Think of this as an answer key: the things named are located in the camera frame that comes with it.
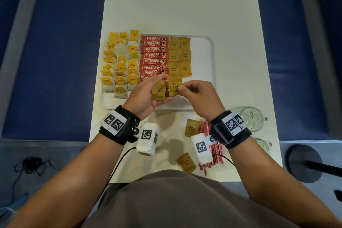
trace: person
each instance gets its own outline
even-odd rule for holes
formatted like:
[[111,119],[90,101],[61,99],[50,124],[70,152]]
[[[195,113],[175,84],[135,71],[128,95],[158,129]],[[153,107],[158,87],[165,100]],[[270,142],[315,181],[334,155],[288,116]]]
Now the person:
[[[151,90],[167,75],[139,83],[122,106],[141,120],[156,106]],[[208,121],[226,109],[210,82],[178,87]],[[49,180],[15,215],[9,228],[29,227],[342,227],[339,219],[302,183],[278,165],[251,137],[229,154],[249,199],[219,182],[178,170],[149,174],[101,195],[123,146],[102,134]]]

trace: brown shirt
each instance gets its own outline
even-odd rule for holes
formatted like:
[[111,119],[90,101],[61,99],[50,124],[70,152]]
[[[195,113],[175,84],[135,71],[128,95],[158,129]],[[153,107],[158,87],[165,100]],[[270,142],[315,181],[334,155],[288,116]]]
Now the brown shirt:
[[111,186],[88,227],[298,227],[217,181],[164,170]]

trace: brown packet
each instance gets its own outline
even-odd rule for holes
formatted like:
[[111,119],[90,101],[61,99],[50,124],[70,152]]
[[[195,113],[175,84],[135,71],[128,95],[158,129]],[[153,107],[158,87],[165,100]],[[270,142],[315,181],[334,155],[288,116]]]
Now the brown packet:
[[179,50],[169,50],[168,62],[179,62]]
[[179,51],[179,61],[190,61],[191,62],[191,50],[181,49]]
[[198,133],[199,124],[200,122],[197,120],[188,119],[186,121],[186,129],[185,129],[184,135],[186,137],[191,137],[191,136],[196,135]]
[[179,95],[177,87],[183,85],[182,76],[180,75],[168,76],[168,83],[169,83],[169,96],[173,97],[173,96]]
[[179,49],[190,50],[190,37],[181,37],[181,45]]
[[180,68],[181,68],[181,75],[182,75],[182,77],[192,76],[192,73],[191,73],[191,62],[189,62],[189,61],[182,61],[180,63]]
[[164,100],[166,98],[166,84],[166,81],[162,80],[152,89],[152,100]]
[[181,65],[179,62],[168,62],[169,67],[169,75],[180,75],[181,74]]
[[184,172],[191,173],[196,169],[196,165],[194,164],[194,161],[191,159],[189,153],[183,154],[176,161]]
[[169,50],[179,50],[179,47],[181,45],[181,39],[179,37],[170,37],[169,41]]

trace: white tray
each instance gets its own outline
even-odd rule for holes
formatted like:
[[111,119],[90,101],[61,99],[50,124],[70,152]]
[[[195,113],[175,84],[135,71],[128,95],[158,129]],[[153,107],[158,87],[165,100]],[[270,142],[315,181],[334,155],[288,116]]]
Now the white tray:
[[[184,77],[183,82],[198,79],[210,81],[216,87],[213,41],[207,36],[184,37],[191,37],[191,72],[193,75],[191,77]],[[107,109],[114,109],[122,105],[125,100],[115,98],[114,94],[111,93],[101,94],[101,103]],[[158,106],[156,109],[192,110],[193,108],[186,98],[175,96],[173,101]]]

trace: clear glass cup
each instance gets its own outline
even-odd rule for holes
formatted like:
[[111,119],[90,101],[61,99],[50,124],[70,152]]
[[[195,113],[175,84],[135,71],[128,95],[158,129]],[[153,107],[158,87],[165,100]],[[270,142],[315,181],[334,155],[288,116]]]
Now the clear glass cup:
[[253,137],[254,140],[260,145],[261,148],[263,148],[264,151],[266,151],[269,155],[271,155],[271,147],[272,147],[272,142],[270,141],[264,141],[260,138],[255,138]]
[[255,107],[234,107],[232,111],[238,113],[247,123],[247,128],[251,132],[259,131],[265,122],[261,111]]

